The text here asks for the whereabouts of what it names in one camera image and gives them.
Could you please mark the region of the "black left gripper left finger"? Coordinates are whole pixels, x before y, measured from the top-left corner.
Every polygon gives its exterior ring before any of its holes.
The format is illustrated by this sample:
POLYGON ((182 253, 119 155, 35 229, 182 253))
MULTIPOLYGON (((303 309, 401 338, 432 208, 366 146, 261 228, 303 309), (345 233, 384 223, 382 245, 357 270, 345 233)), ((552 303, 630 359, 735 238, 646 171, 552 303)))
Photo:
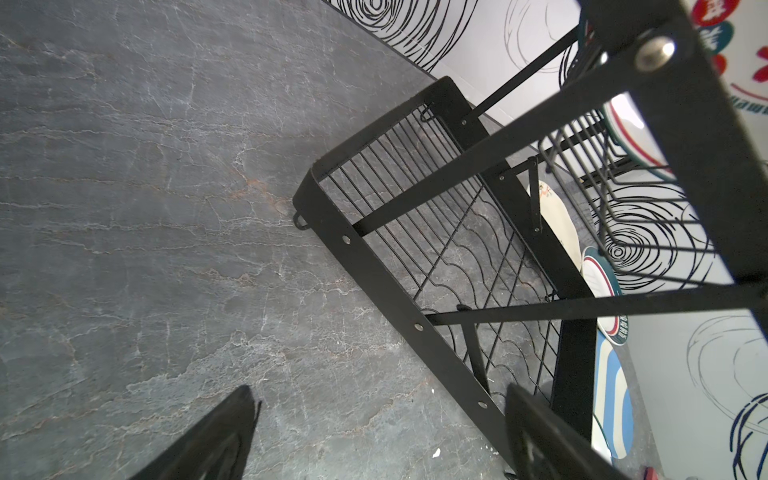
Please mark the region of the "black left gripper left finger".
POLYGON ((241 385, 194 424, 135 479, 241 479, 260 414, 241 385))

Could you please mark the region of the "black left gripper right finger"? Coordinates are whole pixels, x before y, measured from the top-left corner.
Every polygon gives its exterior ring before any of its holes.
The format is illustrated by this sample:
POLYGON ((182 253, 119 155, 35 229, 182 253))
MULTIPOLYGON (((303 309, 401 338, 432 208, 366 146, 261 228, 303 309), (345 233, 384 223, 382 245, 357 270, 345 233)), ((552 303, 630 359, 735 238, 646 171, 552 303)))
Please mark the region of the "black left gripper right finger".
POLYGON ((510 384, 505 428, 517 479, 620 480, 626 476, 526 390, 510 384))

